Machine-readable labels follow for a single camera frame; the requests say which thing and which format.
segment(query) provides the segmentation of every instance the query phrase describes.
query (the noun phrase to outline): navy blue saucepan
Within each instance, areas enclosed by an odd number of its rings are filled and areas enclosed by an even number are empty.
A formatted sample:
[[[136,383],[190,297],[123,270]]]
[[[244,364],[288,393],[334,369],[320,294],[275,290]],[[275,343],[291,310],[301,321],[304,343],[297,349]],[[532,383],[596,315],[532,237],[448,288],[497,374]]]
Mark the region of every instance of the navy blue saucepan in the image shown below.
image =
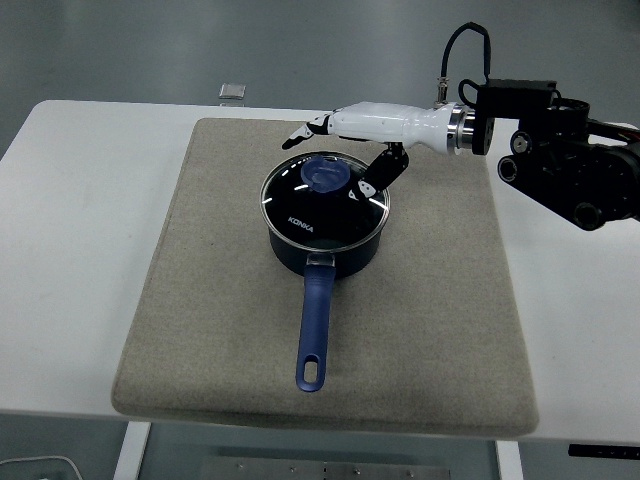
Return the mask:
[[[273,251],[304,276],[296,383],[305,392],[324,384],[334,279],[369,263],[389,215],[387,190],[368,198],[360,193],[366,169],[345,154],[307,153],[277,166],[262,185]]]

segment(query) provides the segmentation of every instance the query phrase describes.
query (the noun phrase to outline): blue handle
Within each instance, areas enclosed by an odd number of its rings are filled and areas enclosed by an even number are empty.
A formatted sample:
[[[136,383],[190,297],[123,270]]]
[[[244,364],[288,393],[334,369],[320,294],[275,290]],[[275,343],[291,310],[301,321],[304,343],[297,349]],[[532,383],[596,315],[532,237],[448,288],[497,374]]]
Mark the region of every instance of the blue handle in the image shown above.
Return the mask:
[[[336,269],[332,266],[304,267],[304,305],[296,365],[296,384],[304,392],[316,392],[324,384],[327,371],[329,312],[335,276]]]

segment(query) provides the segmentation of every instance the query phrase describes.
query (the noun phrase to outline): gray felt mat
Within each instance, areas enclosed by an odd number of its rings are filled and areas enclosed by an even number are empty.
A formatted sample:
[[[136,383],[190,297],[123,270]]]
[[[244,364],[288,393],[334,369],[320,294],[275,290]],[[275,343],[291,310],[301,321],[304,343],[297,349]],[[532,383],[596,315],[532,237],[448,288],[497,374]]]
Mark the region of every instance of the gray felt mat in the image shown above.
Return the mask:
[[[334,288],[327,377],[295,384],[303,280],[275,258],[259,207],[269,171],[333,150],[299,123],[196,125],[113,385],[132,416],[282,428],[482,436],[532,431],[537,410],[484,158],[416,146],[390,187],[379,250]]]

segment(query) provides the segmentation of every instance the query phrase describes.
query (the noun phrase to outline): pot lid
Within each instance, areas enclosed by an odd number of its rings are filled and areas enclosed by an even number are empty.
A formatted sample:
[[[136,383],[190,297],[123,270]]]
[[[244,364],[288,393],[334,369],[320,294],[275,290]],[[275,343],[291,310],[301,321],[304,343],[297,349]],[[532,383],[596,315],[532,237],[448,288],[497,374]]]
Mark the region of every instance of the pot lid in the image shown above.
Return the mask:
[[[262,213],[287,243],[307,250],[353,248],[376,235],[389,210],[386,190],[357,199],[364,162],[335,152],[306,153],[276,167],[262,186]]]

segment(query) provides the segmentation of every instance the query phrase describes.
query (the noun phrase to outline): small object on floor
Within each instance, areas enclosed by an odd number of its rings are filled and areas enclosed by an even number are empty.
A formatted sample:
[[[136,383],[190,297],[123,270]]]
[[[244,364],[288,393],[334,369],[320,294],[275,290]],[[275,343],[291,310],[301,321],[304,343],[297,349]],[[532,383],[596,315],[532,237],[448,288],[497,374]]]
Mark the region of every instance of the small object on floor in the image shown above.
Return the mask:
[[[240,83],[223,83],[220,88],[219,98],[242,100],[246,85]]]

